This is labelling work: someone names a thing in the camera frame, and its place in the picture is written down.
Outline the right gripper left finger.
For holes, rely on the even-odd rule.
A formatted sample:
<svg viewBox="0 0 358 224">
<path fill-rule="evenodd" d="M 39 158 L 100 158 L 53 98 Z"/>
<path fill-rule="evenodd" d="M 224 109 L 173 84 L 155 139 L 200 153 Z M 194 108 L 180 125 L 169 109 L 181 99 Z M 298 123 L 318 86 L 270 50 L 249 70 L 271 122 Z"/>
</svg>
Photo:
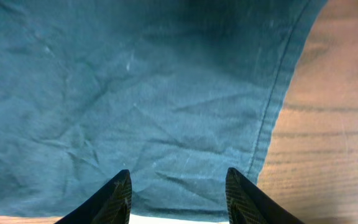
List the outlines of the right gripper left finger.
<svg viewBox="0 0 358 224">
<path fill-rule="evenodd" d="M 56 224 L 128 224 L 131 205 L 132 182 L 124 169 Z"/>
</svg>

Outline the navy blue denim shorts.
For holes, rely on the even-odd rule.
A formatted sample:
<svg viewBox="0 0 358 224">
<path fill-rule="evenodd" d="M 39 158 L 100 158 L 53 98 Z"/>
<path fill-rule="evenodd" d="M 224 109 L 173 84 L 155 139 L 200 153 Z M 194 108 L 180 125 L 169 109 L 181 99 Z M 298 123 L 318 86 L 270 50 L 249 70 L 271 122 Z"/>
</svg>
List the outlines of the navy blue denim shorts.
<svg viewBox="0 0 358 224">
<path fill-rule="evenodd" d="M 0 0 L 0 215 L 62 216 L 127 169 L 136 215 L 226 221 L 323 7 Z"/>
</svg>

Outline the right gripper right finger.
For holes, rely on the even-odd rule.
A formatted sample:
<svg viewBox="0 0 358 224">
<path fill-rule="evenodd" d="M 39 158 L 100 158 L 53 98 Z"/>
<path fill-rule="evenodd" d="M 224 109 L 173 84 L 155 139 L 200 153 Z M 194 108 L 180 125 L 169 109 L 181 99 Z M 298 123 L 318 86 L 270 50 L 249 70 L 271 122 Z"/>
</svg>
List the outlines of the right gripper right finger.
<svg viewBox="0 0 358 224">
<path fill-rule="evenodd" d="M 304 224 L 233 167 L 225 191 L 230 224 Z"/>
</svg>

